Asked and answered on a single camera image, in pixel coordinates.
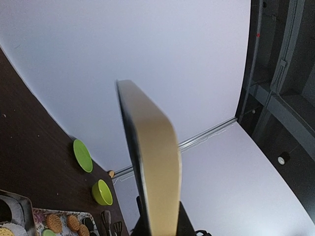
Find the round cookie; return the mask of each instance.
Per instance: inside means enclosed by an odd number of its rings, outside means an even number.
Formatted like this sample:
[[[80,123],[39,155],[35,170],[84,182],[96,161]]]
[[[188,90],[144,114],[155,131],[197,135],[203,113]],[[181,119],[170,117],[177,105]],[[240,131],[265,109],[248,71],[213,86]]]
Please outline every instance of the round cookie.
[[[0,236],[14,236],[14,233],[10,229],[1,227],[0,228]]]
[[[94,230],[93,222],[89,217],[83,219],[83,224],[88,228],[89,231]]]
[[[60,218],[54,214],[47,215],[46,224],[47,227],[56,234],[63,231],[63,224],[61,223]]]
[[[85,225],[80,225],[78,234],[79,236],[90,236],[90,232]]]
[[[77,232],[80,229],[80,222],[74,215],[69,215],[67,217],[67,225],[69,229],[73,232]]]

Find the lime green bowl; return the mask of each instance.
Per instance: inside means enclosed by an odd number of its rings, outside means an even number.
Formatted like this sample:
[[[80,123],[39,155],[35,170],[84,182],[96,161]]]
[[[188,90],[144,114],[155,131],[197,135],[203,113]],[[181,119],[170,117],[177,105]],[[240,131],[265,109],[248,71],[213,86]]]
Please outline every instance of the lime green bowl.
[[[93,162],[90,153],[84,143],[78,139],[74,140],[73,150],[75,158],[77,158],[77,161],[81,168],[84,171],[91,173],[93,170]]]
[[[112,193],[103,180],[99,180],[92,187],[92,195],[95,201],[102,206],[111,206],[113,204]]]

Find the white backdrop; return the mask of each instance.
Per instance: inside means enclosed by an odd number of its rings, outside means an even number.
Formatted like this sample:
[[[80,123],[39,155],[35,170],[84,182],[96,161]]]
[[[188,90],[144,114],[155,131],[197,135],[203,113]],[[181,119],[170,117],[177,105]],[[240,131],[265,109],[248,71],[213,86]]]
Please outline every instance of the white backdrop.
[[[195,230],[213,236],[314,236],[315,225],[238,123],[182,153],[181,201]],[[135,179],[115,184],[126,225],[139,217]]]
[[[130,164],[115,80],[183,141],[235,115],[250,0],[2,0],[0,45],[56,122],[104,169]]]

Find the kitchen utensil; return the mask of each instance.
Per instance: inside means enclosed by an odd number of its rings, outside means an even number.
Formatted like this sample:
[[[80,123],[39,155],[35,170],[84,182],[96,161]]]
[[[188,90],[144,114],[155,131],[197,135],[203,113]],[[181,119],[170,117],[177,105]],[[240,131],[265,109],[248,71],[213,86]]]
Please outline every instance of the kitchen utensil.
[[[106,229],[107,236],[112,236],[112,232],[111,232],[111,229],[110,229],[110,225],[112,223],[112,216],[111,216],[110,211],[105,210],[105,211],[103,211],[100,214],[100,216],[102,218],[103,225],[104,225],[104,227]]]
[[[102,206],[110,206],[113,204],[112,193],[103,180],[99,180],[92,187],[92,195],[95,201]]]
[[[114,231],[117,233],[117,236],[121,236],[122,231],[123,231],[123,223],[121,221],[118,221],[118,222],[115,222],[113,226],[114,226]]]
[[[73,142],[73,150],[75,158],[77,159],[81,168],[91,173],[93,170],[93,162],[90,156],[90,153],[84,143],[78,139]]]

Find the wooden countertop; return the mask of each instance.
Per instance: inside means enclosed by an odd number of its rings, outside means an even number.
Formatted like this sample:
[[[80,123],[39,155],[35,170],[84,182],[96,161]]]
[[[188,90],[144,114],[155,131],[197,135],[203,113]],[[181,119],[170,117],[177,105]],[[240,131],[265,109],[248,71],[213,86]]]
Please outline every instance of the wooden countertop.
[[[123,221],[110,176],[96,163],[91,174],[80,168],[72,139],[48,115],[1,50],[0,163],[0,189],[30,198],[33,207],[89,212],[100,235],[106,235],[100,218],[103,210],[111,211],[112,222]],[[112,191],[112,206],[100,206],[91,196],[91,187],[100,178]],[[127,236],[123,225],[122,235]]]

